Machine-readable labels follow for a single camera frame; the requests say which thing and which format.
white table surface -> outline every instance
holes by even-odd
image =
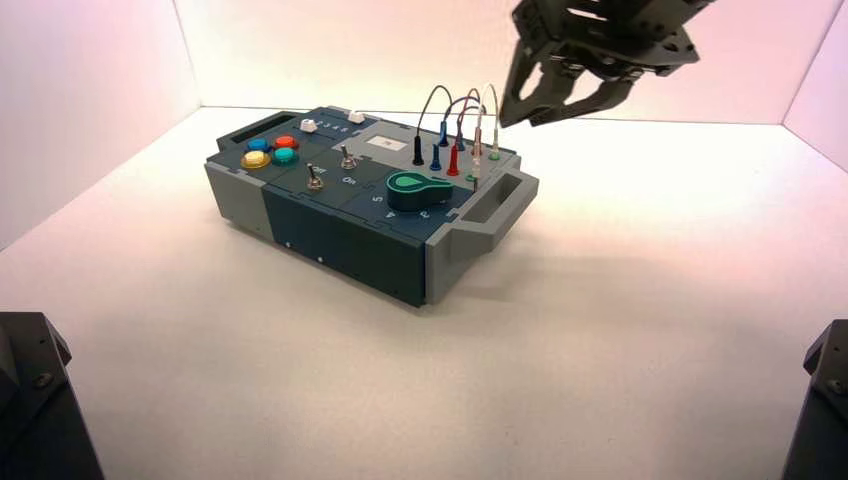
[[[220,218],[204,159],[270,113],[198,111],[0,253],[109,478],[778,478],[848,313],[848,175],[792,134],[503,131],[539,196],[416,310]]]

white backdrop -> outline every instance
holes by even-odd
[[[804,81],[786,126],[848,170],[845,111],[848,109],[848,6],[839,10]]]
[[[780,123],[840,0],[720,0],[701,63],[640,81],[605,118]],[[518,0],[176,0],[211,106],[421,108],[434,83],[502,89]]]
[[[0,249],[194,111],[169,0],[0,2]]]

gray panel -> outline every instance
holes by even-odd
[[[265,182],[249,176],[243,170],[233,173],[214,162],[206,162],[206,175],[222,217],[274,241],[265,200],[262,198]]]
[[[455,133],[456,123],[453,122],[452,125],[449,123],[449,128],[451,128],[449,131],[454,131]],[[474,129],[467,123],[463,131],[470,132],[473,137]],[[406,146],[395,151],[389,148],[384,148],[380,145],[368,143],[377,136],[404,143]],[[465,179],[465,176],[471,173],[472,140],[466,138],[464,142],[466,145],[465,150],[457,152],[457,165],[459,167],[460,174],[456,177],[447,175],[448,166],[450,166],[451,147],[437,147],[439,148],[439,163],[442,164],[442,169],[440,171],[430,170],[430,163],[433,160],[433,144],[436,144],[439,141],[439,136],[436,133],[421,130],[421,153],[424,158],[424,165],[421,166],[412,164],[415,148],[413,143],[414,140],[415,127],[381,120],[360,132],[355,132],[351,138],[345,139],[343,142],[339,142],[339,144],[335,145],[333,149],[340,150],[341,145],[345,144],[348,151],[357,158],[366,156],[375,162],[383,163],[394,168],[416,171],[427,176],[445,179],[462,188],[472,188],[473,184]],[[450,137],[449,140],[450,145],[453,146],[453,137]],[[480,159],[481,178],[486,178],[492,171],[504,168],[507,164],[512,165],[515,159],[515,155],[512,153],[501,150],[500,160],[489,160],[489,152],[491,152],[491,145],[483,145],[483,156]]]

blue plug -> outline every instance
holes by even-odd
[[[430,170],[436,172],[442,169],[442,164],[439,163],[439,146],[433,145],[433,163],[430,164]]]
[[[448,146],[448,122],[446,120],[442,120],[442,123],[439,126],[439,146]]]

round push button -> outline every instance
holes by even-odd
[[[274,165],[291,165],[297,161],[297,152],[291,148],[278,148],[274,151]]]
[[[268,140],[265,140],[264,138],[254,138],[253,140],[247,142],[248,151],[259,150],[262,152],[267,152],[270,149],[271,147],[268,146]]]
[[[271,157],[257,150],[252,150],[241,157],[241,166],[244,168],[262,168],[271,161]]]
[[[293,148],[297,150],[297,147],[299,147],[300,144],[297,143],[297,140],[294,137],[283,135],[282,137],[277,137],[274,141],[274,146],[277,148]]]

